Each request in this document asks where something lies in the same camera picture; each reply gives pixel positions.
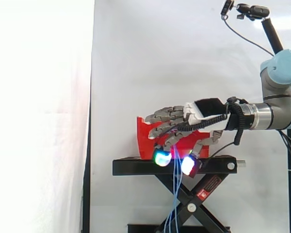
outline blue wire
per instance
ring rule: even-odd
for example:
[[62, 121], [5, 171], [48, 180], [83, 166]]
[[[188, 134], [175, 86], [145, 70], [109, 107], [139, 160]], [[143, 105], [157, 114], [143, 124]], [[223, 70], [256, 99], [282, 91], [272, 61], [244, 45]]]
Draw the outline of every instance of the blue wire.
[[168, 230], [169, 230], [168, 233], [171, 233], [170, 221], [172, 218], [173, 211], [175, 211], [175, 225], [176, 225], [176, 231], [178, 233], [177, 199], [178, 199], [178, 193], [179, 193], [181, 182], [182, 182], [182, 171], [181, 171], [181, 159], [180, 159], [179, 152], [176, 146], [174, 146], [174, 155], [175, 155], [175, 158], [174, 158], [174, 172], [173, 172], [173, 194], [174, 194], [173, 208], [165, 221], [164, 233], [166, 233], [167, 223], [168, 223]]
[[[175, 150], [175, 155], [176, 155], [176, 158], [177, 158], [177, 168], [178, 168], [177, 174], [179, 175], [179, 172], [180, 172], [180, 179], [178, 179], [178, 185], [177, 185], [177, 189], [176, 189], [176, 193], [175, 193], [175, 199], [177, 200], [178, 193], [179, 193], [180, 186], [181, 186], [181, 182], [182, 182], [182, 171], [181, 171], [181, 159], [180, 159], [180, 156], [179, 156], [179, 152], [177, 151], [176, 147], [174, 147], [174, 150]], [[176, 203], [177, 203], [177, 201], [174, 203], [174, 209], [175, 209], [176, 231], [178, 233], [179, 229], [178, 229], [178, 218], [177, 218], [177, 205], [176, 205]]]
[[[176, 174], [176, 164], [174, 162], [174, 172], [173, 172], [173, 194], [175, 196], [175, 174]], [[173, 209], [171, 210], [171, 212], [169, 213], [166, 221], [165, 221], [165, 225], [164, 225], [164, 233], [166, 233], [166, 227], [167, 227], [167, 223], [169, 222], [168, 224], [168, 230], [169, 230], [169, 233], [171, 233], [171, 226], [170, 226], [170, 220], [171, 220], [171, 216], [172, 216], [172, 213], [173, 213]]]

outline red label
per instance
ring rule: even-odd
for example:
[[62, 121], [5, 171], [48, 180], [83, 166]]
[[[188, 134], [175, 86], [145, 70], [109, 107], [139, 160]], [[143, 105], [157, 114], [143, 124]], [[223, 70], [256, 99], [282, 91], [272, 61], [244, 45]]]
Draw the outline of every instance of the red label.
[[202, 189], [198, 192], [197, 197], [202, 201], [206, 200], [206, 198], [210, 195], [205, 189]]
[[208, 183], [197, 193], [197, 197], [202, 201], [206, 200], [207, 197], [218, 187], [222, 182], [220, 177], [213, 176]]

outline black platform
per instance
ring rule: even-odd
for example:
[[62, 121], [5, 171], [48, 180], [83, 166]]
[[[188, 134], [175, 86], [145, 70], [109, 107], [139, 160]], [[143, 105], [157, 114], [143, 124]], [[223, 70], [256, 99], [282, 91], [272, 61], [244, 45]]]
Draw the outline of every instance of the black platform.
[[[173, 169], [173, 161], [166, 167], [160, 167], [151, 160], [141, 160], [139, 157], [128, 157], [113, 161], [114, 176], [155, 175], [170, 192], [173, 192]], [[205, 168], [199, 169], [197, 174], [205, 174], [205, 176], [192, 190], [188, 190], [181, 184], [178, 192], [180, 204], [177, 206], [177, 216], [172, 214], [171, 232], [166, 229], [166, 233], [176, 232], [176, 219], [180, 233], [230, 233], [230, 228], [223, 226], [203, 205], [203, 202], [229, 174], [235, 173], [237, 173], [236, 158], [222, 155], [212, 158]], [[183, 226], [192, 215], [203, 226]], [[161, 233], [163, 232], [165, 221], [159, 226], [129, 224], [128, 233]]]

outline white backdrop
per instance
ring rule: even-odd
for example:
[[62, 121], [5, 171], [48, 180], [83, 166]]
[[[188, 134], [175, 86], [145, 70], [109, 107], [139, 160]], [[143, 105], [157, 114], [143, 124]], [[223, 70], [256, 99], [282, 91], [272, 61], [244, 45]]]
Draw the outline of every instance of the white backdrop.
[[79, 233], [94, 0], [0, 0], [0, 232]]
[[[247, 0], [272, 16], [291, 15], [291, 0]], [[97, 0], [93, 45], [92, 233], [125, 233], [128, 223], [159, 224], [172, 195], [155, 177], [113, 177], [112, 160], [138, 155], [136, 116], [187, 101], [238, 96], [261, 101], [259, 65], [270, 56], [232, 33], [220, 18], [223, 0]], [[230, 25], [271, 50], [248, 19]], [[280, 30], [291, 48], [291, 30]], [[226, 132], [216, 150], [236, 132]], [[247, 167], [207, 199], [234, 233], [287, 232], [287, 156], [276, 132], [245, 132], [224, 151]], [[198, 224], [190, 219], [187, 224]]]

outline white wall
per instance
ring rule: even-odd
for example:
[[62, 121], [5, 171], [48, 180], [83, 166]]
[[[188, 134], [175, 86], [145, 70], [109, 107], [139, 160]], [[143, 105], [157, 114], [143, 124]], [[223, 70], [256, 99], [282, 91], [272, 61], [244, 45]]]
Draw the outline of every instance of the white wall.
[[[291, 0], [247, 0], [291, 14]], [[138, 155], [136, 116], [186, 101], [238, 96], [261, 101], [259, 65], [270, 56], [233, 34], [223, 0], [96, 0], [93, 52], [92, 233], [125, 233], [128, 223], [161, 223], [172, 195], [155, 177], [113, 177], [112, 160]], [[229, 23], [271, 50], [249, 20]], [[279, 31], [291, 48], [291, 31]], [[226, 132], [216, 150], [234, 138]], [[226, 154], [247, 167], [205, 205], [234, 233], [288, 230], [287, 156], [274, 131], [245, 132]], [[198, 224], [190, 219], [188, 224]]]

